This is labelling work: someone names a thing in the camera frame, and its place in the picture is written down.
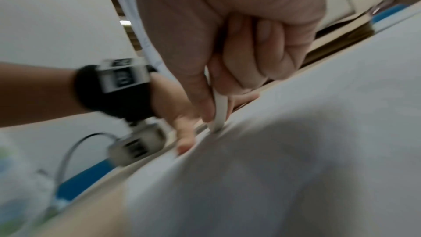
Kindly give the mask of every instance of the person's right hand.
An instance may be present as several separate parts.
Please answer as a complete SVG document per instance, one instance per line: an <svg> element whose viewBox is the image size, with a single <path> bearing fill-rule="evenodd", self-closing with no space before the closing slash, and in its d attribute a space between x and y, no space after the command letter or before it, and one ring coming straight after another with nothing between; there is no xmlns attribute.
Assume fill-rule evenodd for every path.
<svg viewBox="0 0 421 237"><path fill-rule="evenodd" d="M325 13L325 0L137 0L137 4L152 43L206 122L215 111L204 76L206 66L212 85L225 95L245 93L267 79L285 79L301 66ZM224 29L226 35L219 36Z"/></svg>

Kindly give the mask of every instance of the black cord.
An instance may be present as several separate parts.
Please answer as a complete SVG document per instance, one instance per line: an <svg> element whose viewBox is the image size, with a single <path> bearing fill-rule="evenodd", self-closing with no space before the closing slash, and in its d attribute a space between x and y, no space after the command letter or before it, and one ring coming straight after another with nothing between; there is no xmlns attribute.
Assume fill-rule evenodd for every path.
<svg viewBox="0 0 421 237"><path fill-rule="evenodd" d="M108 138L112 139L114 142L117 142L119 140L119 138L112 134L112 133L92 133L90 135L87 135L85 137L83 137L82 139L80 139L79 141L77 141L64 155L63 159L61 160L60 163L60 167L57 170L57 174L56 177L54 179L54 190L53 190L53 195L51 196L51 200L50 200L50 206L48 207L47 211L46 211L46 216L48 216L50 214L50 211L54 210L54 200L58 191L58 188L60 187L60 185L63 183L63 179L64 179L64 174L66 172L67 166L69 165L69 161L71 156L73 155L74 151L76 151L76 149L79 147L79 145L81 143L83 143L84 141L86 141L87 139L94 137L94 136L98 136L98 135L102 135L102 136L107 136Z"/></svg>

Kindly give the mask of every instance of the person's left hand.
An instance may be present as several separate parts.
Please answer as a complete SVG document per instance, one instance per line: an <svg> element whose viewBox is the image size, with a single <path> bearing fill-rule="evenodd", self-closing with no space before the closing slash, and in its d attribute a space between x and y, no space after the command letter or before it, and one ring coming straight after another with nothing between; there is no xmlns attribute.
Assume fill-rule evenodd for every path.
<svg viewBox="0 0 421 237"><path fill-rule="evenodd" d="M195 125L200 120L199 112L188 99L183 87L152 72L151 105L155 114L165 119L177 132L177 149L184 154L196 143ZM259 93L248 93L230 97L228 101L227 119L235 107L259 98Z"/></svg>

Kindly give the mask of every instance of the skin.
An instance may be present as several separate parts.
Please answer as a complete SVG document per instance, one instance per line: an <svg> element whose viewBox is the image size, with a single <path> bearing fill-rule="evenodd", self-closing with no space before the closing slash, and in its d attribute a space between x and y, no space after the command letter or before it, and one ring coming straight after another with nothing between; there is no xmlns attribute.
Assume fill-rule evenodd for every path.
<svg viewBox="0 0 421 237"><path fill-rule="evenodd" d="M301 66L325 0L137 0L145 29L203 120L214 116L212 86L243 94Z"/></svg>
<svg viewBox="0 0 421 237"><path fill-rule="evenodd" d="M74 92L77 70L42 68L0 63L0 127L41 122L91 112ZM158 73L151 73L151 105L177 132L179 154L196 143L195 124L200 120L196 108L183 88ZM257 93L231 97L229 112L236 106L257 99Z"/></svg>

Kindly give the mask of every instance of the blue object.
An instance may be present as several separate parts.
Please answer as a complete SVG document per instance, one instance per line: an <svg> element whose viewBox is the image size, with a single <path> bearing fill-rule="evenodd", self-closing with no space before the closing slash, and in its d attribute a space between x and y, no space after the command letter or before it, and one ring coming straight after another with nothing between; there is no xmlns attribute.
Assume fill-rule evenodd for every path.
<svg viewBox="0 0 421 237"><path fill-rule="evenodd" d="M108 160L101 161L62 183L57 190L56 197L72 201L113 169L114 166Z"/></svg>
<svg viewBox="0 0 421 237"><path fill-rule="evenodd" d="M408 7L408 5L405 4L398 4L396 6L393 6L385 11L380 12L379 14L373 16L373 18L371 19L371 21L374 23L377 23L381 20L386 19L389 16L392 16L395 13L398 13L401 10L404 10Z"/></svg>

